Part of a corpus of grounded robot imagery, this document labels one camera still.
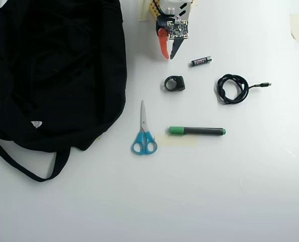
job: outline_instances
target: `blue scissors handle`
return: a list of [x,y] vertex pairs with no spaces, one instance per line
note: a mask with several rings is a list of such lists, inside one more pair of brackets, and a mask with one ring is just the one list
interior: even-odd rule
[[[148,149],[148,146],[149,144],[152,144],[153,145],[153,150],[150,151]],[[136,144],[139,144],[140,147],[141,147],[141,150],[138,152],[135,150],[135,145]],[[147,155],[150,155],[150,154],[153,154],[156,152],[158,148],[158,145],[157,143],[155,142],[154,138],[151,136],[151,133],[148,131],[148,132],[139,132],[134,144],[133,144],[133,152],[135,152],[136,154],[138,155],[144,155],[144,154],[147,154]]]

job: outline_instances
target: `backpack strap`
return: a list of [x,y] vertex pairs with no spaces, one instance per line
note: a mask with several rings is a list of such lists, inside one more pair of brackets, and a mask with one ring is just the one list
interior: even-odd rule
[[56,153],[56,158],[55,158],[55,165],[53,169],[53,173],[49,178],[41,178],[34,173],[30,172],[20,164],[18,164],[13,158],[10,157],[10,155],[0,146],[0,156],[12,167],[16,168],[17,170],[21,171],[23,174],[27,175],[28,177],[32,178],[35,181],[38,182],[45,182],[47,180],[51,180],[58,176],[64,166],[66,165],[69,156],[70,156],[70,151],[71,149],[66,149],[66,150],[59,150]]

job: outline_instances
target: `scissors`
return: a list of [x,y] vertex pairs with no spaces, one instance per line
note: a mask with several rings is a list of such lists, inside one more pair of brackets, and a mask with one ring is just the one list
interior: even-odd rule
[[[154,149],[151,151],[148,149],[148,145],[152,143]],[[141,150],[138,152],[135,150],[135,145],[139,144]],[[150,155],[156,152],[158,146],[155,142],[154,138],[151,136],[148,128],[147,128],[147,121],[146,121],[146,111],[145,111],[145,103],[141,101],[141,124],[140,124],[140,131],[139,134],[133,144],[132,151],[135,152],[137,155]]]

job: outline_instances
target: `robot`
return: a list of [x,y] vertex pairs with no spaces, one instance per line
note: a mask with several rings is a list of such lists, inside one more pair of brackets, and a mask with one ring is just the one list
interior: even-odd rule
[[173,40],[173,59],[184,39],[189,37],[189,15],[193,0],[151,0],[149,11],[156,20],[156,32],[162,54],[169,59],[167,41]]

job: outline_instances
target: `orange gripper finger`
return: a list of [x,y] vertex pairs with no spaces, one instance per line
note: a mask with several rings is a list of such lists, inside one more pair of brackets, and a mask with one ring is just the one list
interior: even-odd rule
[[164,28],[160,28],[158,30],[158,38],[159,38],[161,52],[163,53],[166,59],[169,59],[169,55],[167,51],[167,40],[168,40],[167,30]]

